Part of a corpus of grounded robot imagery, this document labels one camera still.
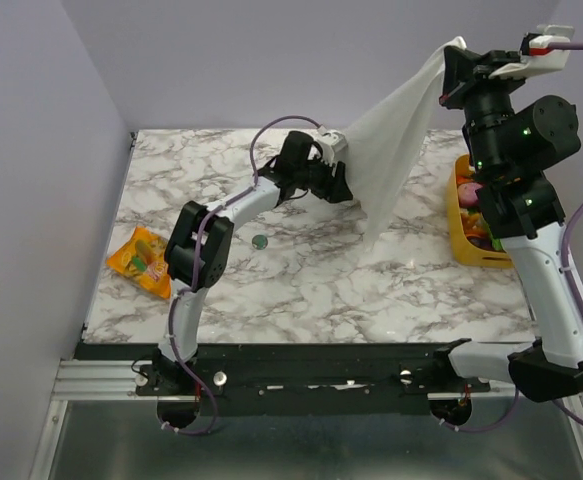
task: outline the bolt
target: bolt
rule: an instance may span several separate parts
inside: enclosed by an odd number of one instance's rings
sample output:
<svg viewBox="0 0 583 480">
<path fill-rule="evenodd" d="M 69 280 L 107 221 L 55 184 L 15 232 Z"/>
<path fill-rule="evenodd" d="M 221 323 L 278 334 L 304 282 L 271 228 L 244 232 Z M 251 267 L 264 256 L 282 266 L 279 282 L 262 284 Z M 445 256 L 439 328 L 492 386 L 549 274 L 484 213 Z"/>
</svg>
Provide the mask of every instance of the bolt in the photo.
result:
<svg viewBox="0 0 583 480">
<path fill-rule="evenodd" d="M 213 375 L 213 383 L 215 383 L 218 387 L 221 387 L 227 383 L 227 374 L 222 371 L 216 372 L 216 374 Z"/>
</svg>

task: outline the screw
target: screw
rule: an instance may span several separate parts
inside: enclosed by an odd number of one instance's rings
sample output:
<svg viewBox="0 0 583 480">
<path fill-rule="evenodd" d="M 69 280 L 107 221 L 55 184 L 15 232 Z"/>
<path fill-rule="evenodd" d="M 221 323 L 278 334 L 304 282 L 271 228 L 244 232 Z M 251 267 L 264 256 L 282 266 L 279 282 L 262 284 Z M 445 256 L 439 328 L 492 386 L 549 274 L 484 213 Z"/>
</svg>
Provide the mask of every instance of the screw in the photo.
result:
<svg viewBox="0 0 583 480">
<path fill-rule="evenodd" d="M 218 387 L 221 387 L 227 383 L 227 374 L 222 371 L 216 372 L 216 374 L 213 376 L 213 383 L 215 383 Z"/>
<path fill-rule="evenodd" d="M 402 370 L 400 372 L 400 382 L 402 382 L 402 385 L 411 385 L 413 383 L 411 372 L 409 370 Z"/>
</svg>

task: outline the red clip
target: red clip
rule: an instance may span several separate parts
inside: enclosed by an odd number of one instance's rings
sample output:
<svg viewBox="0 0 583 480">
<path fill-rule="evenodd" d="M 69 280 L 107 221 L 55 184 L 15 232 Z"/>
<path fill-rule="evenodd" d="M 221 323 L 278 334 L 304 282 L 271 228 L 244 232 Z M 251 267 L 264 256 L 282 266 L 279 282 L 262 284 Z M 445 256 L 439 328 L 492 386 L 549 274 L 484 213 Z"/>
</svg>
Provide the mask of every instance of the red clip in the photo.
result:
<svg viewBox="0 0 583 480">
<path fill-rule="evenodd" d="M 552 50 L 550 48 L 529 48 L 529 55 L 532 57 L 541 57 L 542 55 L 546 55 L 547 53 L 551 53 Z"/>
</svg>

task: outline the lavender wall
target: lavender wall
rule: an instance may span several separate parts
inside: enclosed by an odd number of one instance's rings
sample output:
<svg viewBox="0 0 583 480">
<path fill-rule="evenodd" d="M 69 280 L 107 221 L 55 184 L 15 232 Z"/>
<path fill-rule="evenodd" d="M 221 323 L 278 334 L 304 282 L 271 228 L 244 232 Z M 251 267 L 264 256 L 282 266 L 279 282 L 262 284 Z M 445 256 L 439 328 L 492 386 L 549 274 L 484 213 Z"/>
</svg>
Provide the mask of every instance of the lavender wall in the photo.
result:
<svg viewBox="0 0 583 480">
<path fill-rule="evenodd" d="M 464 35 L 516 48 L 558 0 L 63 0 L 123 118 L 138 127 L 345 126 Z M 457 128 L 442 109 L 435 126 Z"/>
<path fill-rule="evenodd" d="M 28 478 L 128 149 L 125 122 L 60 2 L 0 2 L 0 480 Z"/>
</svg>

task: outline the cable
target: cable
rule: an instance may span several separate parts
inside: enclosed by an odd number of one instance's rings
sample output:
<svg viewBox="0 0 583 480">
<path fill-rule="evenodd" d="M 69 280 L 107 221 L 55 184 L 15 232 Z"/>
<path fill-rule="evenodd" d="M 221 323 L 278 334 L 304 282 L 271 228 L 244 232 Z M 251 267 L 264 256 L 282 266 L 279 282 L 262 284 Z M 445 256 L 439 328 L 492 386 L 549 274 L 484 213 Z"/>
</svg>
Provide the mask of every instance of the cable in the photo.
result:
<svg viewBox="0 0 583 480">
<path fill-rule="evenodd" d="M 582 294 L 580 293 L 580 289 L 578 288 L 578 284 L 575 280 L 575 276 L 573 275 L 573 271 L 571 270 L 571 265 L 569 264 L 569 249 L 571 245 L 571 234 L 573 233 L 573 229 L 575 228 L 576 223 L 580 220 L 583 215 L 583 203 L 580 207 L 575 211 L 571 220 L 567 223 L 567 227 L 564 230 L 564 234 L 562 235 L 562 242 L 560 245 L 560 259 L 562 261 L 562 271 L 564 272 L 565 278 L 567 283 L 569 284 L 569 289 L 573 294 L 573 299 L 575 300 L 576 306 L 582 316 L 583 321 L 583 298 Z"/>
<path fill-rule="evenodd" d="M 464 407 L 467 402 L 471 399 L 471 388 L 468 383 L 464 384 L 464 397 L 458 402 L 461 407 Z"/>
<path fill-rule="evenodd" d="M 560 410 L 562 410 L 562 413 L 564 413 L 566 416 L 568 416 L 571 420 L 573 420 L 575 423 L 583 426 L 583 419 L 581 419 L 580 417 L 578 417 L 575 413 L 573 413 L 571 410 L 569 410 L 567 407 L 565 407 L 564 405 L 562 405 L 559 401 L 557 400 L 553 400 L 553 404 L 558 407 Z"/>
<path fill-rule="evenodd" d="M 173 328 L 174 328 L 173 326 L 175 323 L 175 320 L 174 320 L 175 307 L 177 306 L 177 304 L 180 301 L 180 299 L 182 298 L 182 296 L 185 293 L 187 293 L 187 291 L 190 291 L 190 290 L 187 290 L 187 289 L 180 290 L 178 292 L 178 294 L 176 295 L 176 297 L 173 299 L 173 302 L 171 302 L 171 308 L 169 308 L 169 320 L 167 322 L 167 331 L 169 334 L 169 344 L 171 345 L 171 349 L 173 350 L 173 355 L 175 356 L 175 359 L 182 367 L 182 370 L 184 370 L 185 373 L 193 379 L 193 381 L 195 381 L 198 385 L 200 385 L 200 388 L 209 397 L 209 400 L 211 401 L 211 407 L 213 408 L 213 416 L 211 417 L 211 421 L 209 422 L 209 424 L 206 427 L 200 428 L 198 430 L 193 430 L 193 431 L 180 430 L 176 427 L 172 427 L 169 422 L 164 422 L 162 424 L 162 428 L 170 430 L 170 431 L 177 433 L 177 434 L 182 434 L 182 435 L 187 435 L 187 436 L 199 436 L 199 435 L 205 435 L 207 433 L 211 433 L 213 426 L 215 425 L 215 423 L 218 420 L 218 417 L 220 416 L 220 412 L 218 409 L 218 402 L 215 399 L 213 392 L 211 392 L 211 389 L 207 386 L 206 383 L 204 383 L 204 380 L 202 380 L 200 377 L 198 377 L 195 374 L 195 372 L 189 368 L 189 366 L 187 365 L 187 362 L 180 355 L 180 351 L 178 350 L 178 345 L 175 341 L 175 335 L 173 333 Z"/>
<path fill-rule="evenodd" d="M 141 377 L 146 378 L 147 380 L 149 380 L 149 376 L 144 373 L 142 370 L 140 370 L 139 368 L 135 368 L 135 366 L 138 364 L 138 362 L 141 362 L 142 360 L 150 360 L 151 359 L 151 355 L 147 354 L 147 355 L 142 355 L 140 358 L 136 358 L 133 363 L 131 364 L 131 371 L 133 373 L 135 373 L 136 375 L 140 375 Z"/>
<path fill-rule="evenodd" d="M 547 48 L 549 50 L 583 50 L 583 43 L 553 42 Z"/>
<path fill-rule="evenodd" d="M 276 118 L 275 120 L 270 121 L 264 127 L 262 127 L 258 131 L 258 133 L 255 134 L 255 136 L 253 137 L 253 140 L 251 140 L 251 146 L 249 147 L 249 160 L 251 160 L 251 167 L 253 168 L 253 185 L 255 187 L 258 186 L 258 166 L 255 162 L 255 145 L 258 142 L 258 139 L 260 138 L 260 136 L 262 136 L 262 134 L 264 132 L 266 132 L 268 129 L 270 129 L 274 125 L 277 125 L 278 123 L 284 122 L 286 120 L 302 120 L 304 122 L 310 123 L 315 128 L 321 127 L 321 125 L 318 122 L 316 122 L 312 118 L 305 117 L 304 115 L 285 115 L 283 117 Z"/>
<path fill-rule="evenodd" d="M 289 200 L 300 200 L 301 198 L 306 197 L 308 194 L 309 194 L 309 191 L 305 190 L 302 195 L 298 195 L 296 197 L 291 197 L 291 198 L 289 198 Z"/>
<path fill-rule="evenodd" d="M 440 419 L 440 425 L 448 428 L 449 430 L 453 430 L 454 432 L 459 433 L 486 433 L 490 432 L 491 430 L 495 430 L 498 427 L 504 425 L 515 411 L 516 407 L 518 406 L 520 400 L 520 390 L 517 388 L 515 389 L 515 395 L 513 397 L 513 403 L 509 407 L 509 410 L 506 411 L 504 415 L 498 420 L 497 422 L 492 423 L 491 425 L 487 425 L 485 427 L 459 427 L 457 425 L 452 425 L 449 422 L 445 421 L 444 419 Z"/>
<path fill-rule="evenodd" d="M 201 263 L 201 254 L 202 254 L 202 237 L 204 235 L 207 224 L 215 215 L 220 213 L 226 207 L 243 199 L 249 193 L 251 193 L 252 191 L 255 190 L 255 188 L 258 186 L 258 180 L 259 180 L 259 178 L 258 178 L 258 166 L 257 166 L 256 161 L 255 161 L 255 145 L 256 145 L 258 139 L 262 136 L 262 134 L 265 133 L 269 128 L 273 127 L 274 125 L 277 125 L 280 122 L 286 121 L 286 120 L 303 120 L 303 121 L 309 122 L 310 124 L 312 124 L 316 128 L 321 127 L 321 125 L 318 122 L 316 122 L 312 118 L 305 117 L 303 115 L 286 115 L 286 116 L 283 116 L 280 118 L 276 118 L 275 120 L 267 123 L 264 127 L 262 127 L 255 134 L 255 136 L 253 137 L 253 140 L 251 141 L 251 146 L 249 147 L 249 160 L 251 161 L 251 167 L 253 168 L 253 185 L 249 186 L 243 192 L 238 193 L 237 195 L 234 195 L 226 202 L 221 203 L 220 205 L 218 205 L 217 207 L 212 209 L 200 222 L 200 228 L 198 229 L 197 237 L 196 237 L 196 241 L 195 241 L 195 253 L 194 253 L 194 257 L 193 257 L 193 274 L 192 274 L 192 279 L 191 279 L 191 287 L 188 289 L 182 289 L 182 290 L 178 291 L 175 298 L 171 302 L 171 306 L 169 308 L 169 318 L 168 318 L 168 322 L 167 322 L 167 333 L 169 336 L 169 344 L 171 345 L 171 349 L 173 350 L 173 355 L 175 356 L 176 361 L 178 362 L 180 367 L 182 367 L 182 370 L 184 370 L 184 372 L 187 375 L 189 375 L 200 386 L 200 388 L 204 391 L 204 393 L 206 393 L 207 396 L 209 397 L 209 400 L 211 401 L 211 406 L 213 407 L 213 416 L 211 417 L 211 421 L 209 422 L 209 424 L 205 428 L 201 428 L 199 430 L 194 430 L 194 431 L 180 430 L 178 428 L 171 426 L 168 422 L 164 422 L 162 424 L 163 429 L 168 429 L 168 430 L 175 432 L 177 434 L 188 435 L 188 436 L 204 435 L 204 434 L 211 432 L 211 430 L 213 429 L 213 426 L 215 425 L 215 423 L 218 420 L 218 417 L 219 417 L 218 402 L 216 401 L 215 396 L 213 395 L 213 392 L 211 392 L 211 389 L 204 383 L 204 381 L 200 377 L 198 377 L 195 374 L 195 372 L 193 370 L 191 370 L 191 368 L 189 368 L 186 361 L 182 358 L 182 356 L 180 355 L 180 352 L 178 350 L 178 345 L 176 343 L 176 338 L 175 338 L 175 333 L 174 333 L 175 307 L 178 305 L 178 303 L 180 302 L 180 300 L 182 299 L 182 297 L 184 296 L 185 293 L 193 292 L 193 291 L 197 290 L 198 281 L 200 279 L 200 270 L 201 270 L 200 263 Z"/>
</svg>

